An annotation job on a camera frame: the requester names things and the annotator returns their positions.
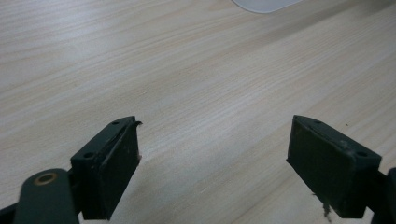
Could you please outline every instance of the black plastic part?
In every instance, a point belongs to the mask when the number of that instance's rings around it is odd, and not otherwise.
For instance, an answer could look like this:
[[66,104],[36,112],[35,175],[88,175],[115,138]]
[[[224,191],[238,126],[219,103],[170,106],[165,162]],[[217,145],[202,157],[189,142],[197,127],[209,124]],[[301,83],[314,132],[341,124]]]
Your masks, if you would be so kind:
[[396,168],[392,168],[387,176],[387,201],[393,223],[396,223]]
[[369,187],[365,189],[361,197],[365,199],[367,206],[374,212],[371,223],[395,223],[387,200],[387,177],[378,171],[375,178],[370,178],[368,181]]
[[29,177],[13,223],[78,223],[67,172],[50,169]]
[[14,203],[0,210],[0,223],[11,224],[14,221],[17,204]]
[[81,212],[81,201],[83,197],[82,190],[80,190],[81,184],[76,180],[73,169],[70,169],[67,173],[69,174],[69,183],[70,189],[72,190],[75,212],[76,215],[78,215]]
[[319,120],[294,116],[287,161],[340,217],[360,218],[372,203],[365,192],[381,157]]
[[140,162],[134,117],[108,124],[71,158],[85,219],[110,219]]

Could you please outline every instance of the screw hole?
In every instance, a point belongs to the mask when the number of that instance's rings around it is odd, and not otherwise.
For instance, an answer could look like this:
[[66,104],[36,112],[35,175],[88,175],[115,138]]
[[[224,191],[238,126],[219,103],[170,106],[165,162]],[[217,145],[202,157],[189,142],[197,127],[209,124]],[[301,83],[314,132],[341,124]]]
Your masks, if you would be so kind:
[[54,181],[58,175],[55,173],[47,173],[39,176],[35,179],[35,185],[42,186],[47,185],[50,182]]
[[84,154],[84,158],[85,158],[85,159],[89,159],[89,158],[92,158],[93,155],[94,155],[94,154],[93,154],[92,152],[88,152],[88,153],[85,153],[85,154]]
[[358,152],[358,156],[367,157],[368,155],[365,152]]

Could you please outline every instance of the wood grain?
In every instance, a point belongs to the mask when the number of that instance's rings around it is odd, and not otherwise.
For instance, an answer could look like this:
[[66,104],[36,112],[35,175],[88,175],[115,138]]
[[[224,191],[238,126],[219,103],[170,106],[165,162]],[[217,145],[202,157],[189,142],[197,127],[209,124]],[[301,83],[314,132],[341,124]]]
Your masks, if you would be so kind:
[[285,162],[292,115],[396,166],[395,40],[386,0],[271,14],[231,0],[2,1],[0,206],[135,115],[143,160],[110,223],[329,223]]

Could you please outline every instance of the white plate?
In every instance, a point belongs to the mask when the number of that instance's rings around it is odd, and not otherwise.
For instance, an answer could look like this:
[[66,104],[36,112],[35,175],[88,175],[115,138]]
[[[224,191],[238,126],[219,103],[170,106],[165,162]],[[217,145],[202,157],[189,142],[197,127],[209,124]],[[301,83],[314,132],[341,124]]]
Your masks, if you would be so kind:
[[302,0],[233,0],[238,6],[248,11],[269,13],[296,4]]

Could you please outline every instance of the wooden table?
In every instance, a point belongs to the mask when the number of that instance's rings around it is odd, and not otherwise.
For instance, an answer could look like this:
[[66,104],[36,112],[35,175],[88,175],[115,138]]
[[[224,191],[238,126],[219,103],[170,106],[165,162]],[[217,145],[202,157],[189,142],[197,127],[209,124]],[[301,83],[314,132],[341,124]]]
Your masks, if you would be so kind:
[[294,114],[396,166],[392,1],[0,4],[1,207],[135,115],[143,160],[110,223],[329,223],[285,162]]

